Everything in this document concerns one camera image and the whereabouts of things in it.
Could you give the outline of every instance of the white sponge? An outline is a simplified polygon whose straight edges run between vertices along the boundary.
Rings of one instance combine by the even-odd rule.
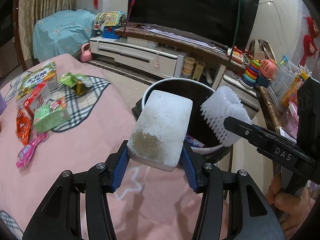
[[[236,143],[240,136],[224,128],[224,119],[232,116],[248,124],[252,124],[247,111],[241,104],[238,96],[231,88],[219,87],[202,105],[202,115],[207,119],[207,124],[214,131],[220,143],[229,147]]]
[[[177,166],[187,133],[192,101],[154,90],[127,143],[134,161],[164,170]]]

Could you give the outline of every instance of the plaid cloth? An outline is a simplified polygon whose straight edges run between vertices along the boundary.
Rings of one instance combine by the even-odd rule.
[[[7,225],[9,230],[19,239],[22,239],[23,232],[19,228],[18,224],[9,216],[5,211],[0,210],[0,218]]]
[[[68,111],[71,115],[71,120],[65,122],[56,128],[52,129],[53,132],[64,132],[81,124],[88,118],[93,107],[100,99],[102,92],[108,87],[110,82],[103,78],[87,76],[93,85],[89,91],[83,96],[77,96],[73,89],[70,89],[64,84],[59,84],[57,90],[52,91],[51,101],[57,100],[63,96],[66,97],[68,103]]]
[[[12,79],[10,82],[10,90],[8,91],[7,95],[4,98],[4,101],[8,102],[9,100],[11,100],[14,95],[18,92],[18,90],[20,89],[21,83],[23,81],[23,79],[29,75],[30,71],[25,71],[22,74],[20,74],[19,76],[17,76],[16,78]]]

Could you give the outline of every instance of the green box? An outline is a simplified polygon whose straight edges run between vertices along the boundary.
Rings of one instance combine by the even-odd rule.
[[[33,125],[39,133],[44,133],[70,119],[66,99],[62,97],[37,109]]]

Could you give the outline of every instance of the television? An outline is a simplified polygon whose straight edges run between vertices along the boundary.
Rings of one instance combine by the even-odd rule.
[[[244,51],[257,14],[259,0],[241,0],[235,45]],[[136,0],[129,22],[159,25],[232,47],[238,0]]]

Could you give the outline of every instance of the pink hairbrush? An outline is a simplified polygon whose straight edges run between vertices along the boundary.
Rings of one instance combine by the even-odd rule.
[[[31,144],[27,144],[19,152],[18,160],[17,160],[17,163],[16,163],[17,167],[21,168],[23,166],[26,166],[30,162],[31,158],[33,157],[33,154],[35,152],[35,149],[36,149],[37,145],[40,142],[43,142],[43,141],[47,140],[47,138],[48,138],[48,133],[47,132],[42,133],[42,134],[37,133],[37,136],[32,141],[32,143]]]

